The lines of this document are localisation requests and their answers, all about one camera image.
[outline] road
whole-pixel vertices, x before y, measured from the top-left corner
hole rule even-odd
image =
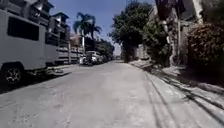
[[[224,127],[223,110],[187,99],[177,88],[128,64],[64,71],[65,76],[1,94],[0,127]]]

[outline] window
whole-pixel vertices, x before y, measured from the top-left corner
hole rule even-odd
[[[47,5],[43,5],[43,10],[47,13],[50,12],[50,8]]]
[[[61,21],[65,23],[66,19],[64,17],[62,17]]]
[[[8,35],[38,41],[39,27],[20,19],[9,17]]]

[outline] sky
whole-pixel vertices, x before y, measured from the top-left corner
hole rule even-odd
[[[119,14],[126,6],[126,0],[48,0],[54,5],[54,9],[51,10],[52,14],[57,12],[64,12],[69,16],[67,23],[71,26],[75,20],[77,20],[77,12],[88,13],[96,17],[96,24],[102,28],[102,32],[99,35],[100,38],[104,38],[112,42],[112,39],[108,37],[108,33],[111,32],[111,25],[113,24],[113,16]],[[120,47],[117,44],[115,46],[115,55],[120,55]]]

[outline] white truck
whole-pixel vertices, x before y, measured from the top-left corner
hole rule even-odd
[[[45,70],[47,61],[54,58],[50,55],[57,54],[45,36],[45,27],[0,10],[0,80],[15,85],[27,72]]]

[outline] truck tire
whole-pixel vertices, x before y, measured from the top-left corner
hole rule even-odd
[[[2,68],[3,83],[7,85],[18,85],[23,81],[24,70],[20,66],[9,65]]]

